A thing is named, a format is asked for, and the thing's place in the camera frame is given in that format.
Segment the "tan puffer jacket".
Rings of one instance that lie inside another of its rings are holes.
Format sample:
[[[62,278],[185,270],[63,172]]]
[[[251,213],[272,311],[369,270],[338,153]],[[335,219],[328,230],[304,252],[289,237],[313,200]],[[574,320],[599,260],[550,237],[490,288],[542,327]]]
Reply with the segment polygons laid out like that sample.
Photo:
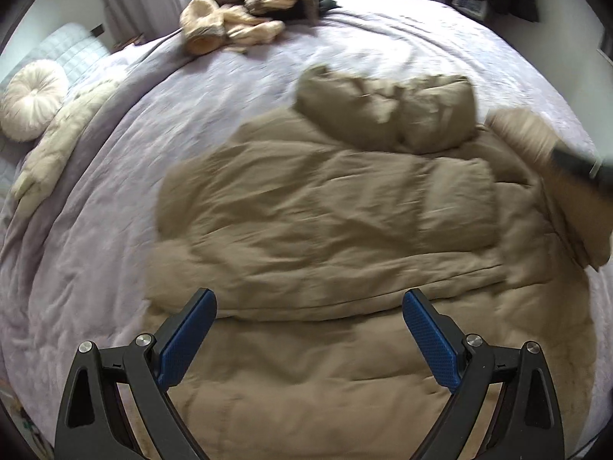
[[[406,459],[442,411],[401,315],[420,289],[497,346],[543,347],[576,445],[597,338],[588,268],[612,202],[560,168],[537,114],[476,118],[470,81],[312,67],[295,103],[171,167],[146,268],[157,328],[199,288],[218,317],[171,400],[213,459]]]

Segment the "beige striped clothes pile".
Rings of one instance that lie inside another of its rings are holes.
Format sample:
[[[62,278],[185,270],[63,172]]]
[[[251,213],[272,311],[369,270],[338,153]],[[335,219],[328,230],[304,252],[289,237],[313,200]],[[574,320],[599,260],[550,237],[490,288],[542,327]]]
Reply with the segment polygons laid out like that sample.
[[[228,47],[239,53],[276,40],[294,21],[316,25],[336,0],[191,0],[180,14],[186,51],[207,55]]]

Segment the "lavender embossed bedspread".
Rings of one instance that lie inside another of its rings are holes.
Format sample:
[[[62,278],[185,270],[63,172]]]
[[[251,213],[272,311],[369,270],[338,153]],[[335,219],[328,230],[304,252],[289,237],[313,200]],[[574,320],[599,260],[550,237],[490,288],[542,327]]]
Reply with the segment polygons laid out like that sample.
[[[521,108],[573,148],[591,141],[562,95],[489,29],[428,0],[340,0],[317,26],[246,54],[189,55],[181,35],[146,46],[81,135],[52,194],[29,218],[1,216],[1,374],[47,438],[81,342],[102,348],[147,330],[146,268],[161,185],[174,165],[244,123],[291,107],[312,67],[405,83],[461,76],[476,118]],[[573,453],[612,413],[612,261],[588,268],[597,363]]]

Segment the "cream quilted blanket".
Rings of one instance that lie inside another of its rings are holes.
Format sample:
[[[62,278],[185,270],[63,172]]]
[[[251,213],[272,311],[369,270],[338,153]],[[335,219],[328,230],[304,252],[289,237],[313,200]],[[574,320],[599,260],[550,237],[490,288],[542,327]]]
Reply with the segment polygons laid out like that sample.
[[[31,217],[52,194],[81,135],[120,83],[121,79],[111,78],[81,88],[60,108],[39,144],[25,158],[10,189],[16,216]]]

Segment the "round cream pillow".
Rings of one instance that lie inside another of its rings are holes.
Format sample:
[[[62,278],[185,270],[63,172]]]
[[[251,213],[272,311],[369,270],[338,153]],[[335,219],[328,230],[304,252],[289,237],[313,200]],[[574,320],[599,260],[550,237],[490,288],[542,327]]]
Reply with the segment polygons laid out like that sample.
[[[66,72],[54,60],[35,60],[22,67],[2,95],[3,134],[15,142],[40,137],[64,104],[69,89]]]

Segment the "light blue quilted headboard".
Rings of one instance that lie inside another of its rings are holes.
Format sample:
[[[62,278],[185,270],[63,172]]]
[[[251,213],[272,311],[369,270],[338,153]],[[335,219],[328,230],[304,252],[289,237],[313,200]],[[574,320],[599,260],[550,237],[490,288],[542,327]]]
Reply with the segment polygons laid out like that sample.
[[[107,47],[84,26],[64,24],[32,49],[1,81],[5,89],[23,67],[37,60],[53,60],[60,64],[74,86],[103,58],[110,55]]]

